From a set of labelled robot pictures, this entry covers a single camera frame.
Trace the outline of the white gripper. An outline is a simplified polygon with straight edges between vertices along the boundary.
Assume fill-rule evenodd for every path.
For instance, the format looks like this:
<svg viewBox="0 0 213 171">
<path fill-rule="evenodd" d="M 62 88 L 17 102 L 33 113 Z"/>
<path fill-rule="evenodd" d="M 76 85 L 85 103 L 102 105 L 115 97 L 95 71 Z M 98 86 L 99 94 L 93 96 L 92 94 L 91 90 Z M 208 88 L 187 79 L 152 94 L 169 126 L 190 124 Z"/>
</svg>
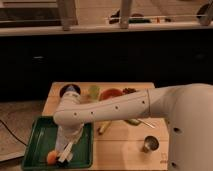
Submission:
<svg viewBox="0 0 213 171">
<path fill-rule="evenodd" d="M 59 162 L 63 163 L 65 160 L 71 160 L 73 158 L 72 146 L 81 138 L 83 127 L 83 124 L 71 127 L 58 127 L 55 149 L 57 151 L 62 151 L 58 155 Z"/>
</svg>

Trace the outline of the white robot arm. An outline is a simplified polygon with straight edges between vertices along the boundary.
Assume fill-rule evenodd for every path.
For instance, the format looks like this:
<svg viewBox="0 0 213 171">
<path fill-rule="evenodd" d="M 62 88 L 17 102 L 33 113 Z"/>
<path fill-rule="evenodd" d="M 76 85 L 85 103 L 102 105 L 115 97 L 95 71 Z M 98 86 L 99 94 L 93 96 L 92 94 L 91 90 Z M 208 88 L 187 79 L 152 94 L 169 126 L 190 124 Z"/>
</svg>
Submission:
<svg viewBox="0 0 213 171">
<path fill-rule="evenodd" d="M 213 171 L 213 85 L 145 89 L 87 104 L 69 89 L 53 115 L 54 122 L 65 129 L 149 117 L 169 121 L 168 171 Z"/>
</svg>

